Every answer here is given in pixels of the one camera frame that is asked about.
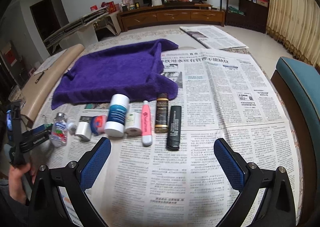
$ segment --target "folded newspaper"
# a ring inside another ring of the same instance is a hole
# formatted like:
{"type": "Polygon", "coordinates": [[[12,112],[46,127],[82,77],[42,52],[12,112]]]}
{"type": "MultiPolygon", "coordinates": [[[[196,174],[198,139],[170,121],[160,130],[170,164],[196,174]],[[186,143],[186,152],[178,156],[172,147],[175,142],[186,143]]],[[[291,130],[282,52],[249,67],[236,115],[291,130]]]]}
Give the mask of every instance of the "folded newspaper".
{"type": "MultiPolygon", "coordinates": [[[[289,121],[253,58],[196,49],[164,52],[162,60],[163,75],[179,86],[177,98],[169,105],[182,106],[180,150],[166,150],[166,134],[153,133],[150,147],[142,146],[141,137],[110,138],[111,154],[93,187],[86,191],[106,223],[123,227],[215,226],[239,194],[214,155],[213,143],[220,137],[260,168],[284,166],[297,211],[299,168],[289,121]]],[[[68,121],[74,122],[108,114],[109,104],[65,104],[52,111],[52,93],[34,127],[53,122],[57,112],[64,112],[68,121]]],[[[155,104],[150,102],[153,121],[155,104]]],[[[131,105],[134,111],[141,111],[142,103],[131,105]]],[[[68,135],[67,145],[61,148],[45,142],[34,150],[34,163],[65,166],[91,150],[102,136],[92,135],[84,142],[68,135]]],[[[263,191],[243,226],[251,223],[263,191]]],[[[72,220],[81,226],[65,190],[61,193],[72,220]]]]}
{"type": "Polygon", "coordinates": [[[207,49],[247,49],[248,47],[215,26],[180,27],[185,33],[193,37],[207,49]]]}

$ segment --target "purple towel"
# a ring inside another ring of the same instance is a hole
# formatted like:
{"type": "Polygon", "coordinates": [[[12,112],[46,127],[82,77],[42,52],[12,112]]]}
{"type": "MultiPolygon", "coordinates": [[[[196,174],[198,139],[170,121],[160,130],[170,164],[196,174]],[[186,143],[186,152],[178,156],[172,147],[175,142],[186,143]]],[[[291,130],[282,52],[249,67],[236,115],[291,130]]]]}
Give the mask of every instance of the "purple towel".
{"type": "Polygon", "coordinates": [[[114,94],[138,102],[153,101],[158,93],[168,93],[172,100],[177,97],[178,86],[160,75],[164,69],[161,51],[177,48],[177,44],[159,39],[82,56],[61,78],[51,108],[66,103],[108,103],[114,94]]]}

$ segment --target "human hand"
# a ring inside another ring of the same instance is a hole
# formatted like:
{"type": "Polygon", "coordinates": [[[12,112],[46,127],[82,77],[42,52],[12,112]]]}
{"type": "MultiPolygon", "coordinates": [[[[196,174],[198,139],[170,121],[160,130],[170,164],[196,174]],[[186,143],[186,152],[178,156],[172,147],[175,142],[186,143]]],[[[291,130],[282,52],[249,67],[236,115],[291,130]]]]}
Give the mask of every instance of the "human hand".
{"type": "Polygon", "coordinates": [[[30,163],[20,165],[17,167],[10,166],[9,169],[9,194],[15,200],[22,204],[26,203],[27,195],[22,187],[22,176],[30,171],[32,183],[36,178],[36,171],[30,163]]]}

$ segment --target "clear plastic bottle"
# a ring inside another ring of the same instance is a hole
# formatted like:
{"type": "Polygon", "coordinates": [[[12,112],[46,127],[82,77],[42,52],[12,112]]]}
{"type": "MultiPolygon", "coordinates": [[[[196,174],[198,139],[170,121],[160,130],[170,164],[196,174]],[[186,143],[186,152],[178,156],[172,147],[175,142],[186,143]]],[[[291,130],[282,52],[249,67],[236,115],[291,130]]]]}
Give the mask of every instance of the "clear plastic bottle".
{"type": "Polygon", "coordinates": [[[54,119],[51,135],[49,136],[50,141],[55,147],[60,147],[67,144],[67,119],[64,113],[57,113],[54,119]]]}

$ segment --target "screw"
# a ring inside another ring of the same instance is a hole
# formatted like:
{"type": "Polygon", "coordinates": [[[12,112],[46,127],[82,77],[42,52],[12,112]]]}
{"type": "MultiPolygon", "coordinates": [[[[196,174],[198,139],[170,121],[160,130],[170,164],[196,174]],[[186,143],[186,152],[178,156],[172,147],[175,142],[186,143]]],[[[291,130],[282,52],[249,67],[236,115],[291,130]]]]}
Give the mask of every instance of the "screw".
{"type": "Polygon", "coordinates": [[[46,168],[47,168],[46,165],[41,165],[41,166],[39,167],[39,170],[40,170],[40,171],[44,171],[46,168]]]}
{"type": "Polygon", "coordinates": [[[257,164],[256,164],[256,163],[249,162],[248,165],[249,165],[249,167],[252,168],[252,169],[257,168],[257,164]]]}
{"type": "Polygon", "coordinates": [[[285,168],[282,167],[282,166],[280,166],[280,167],[279,167],[279,171],[280,171],[281,173],[285,173],[285,168]]]}
{"type": "Polygon", "coordinates": [[[70,168],[74,168],[76,165],[77,165],[77,162],[75,162],[75,161],[70,161],[68,163],[68,167],[70,167],[70,168]]]}

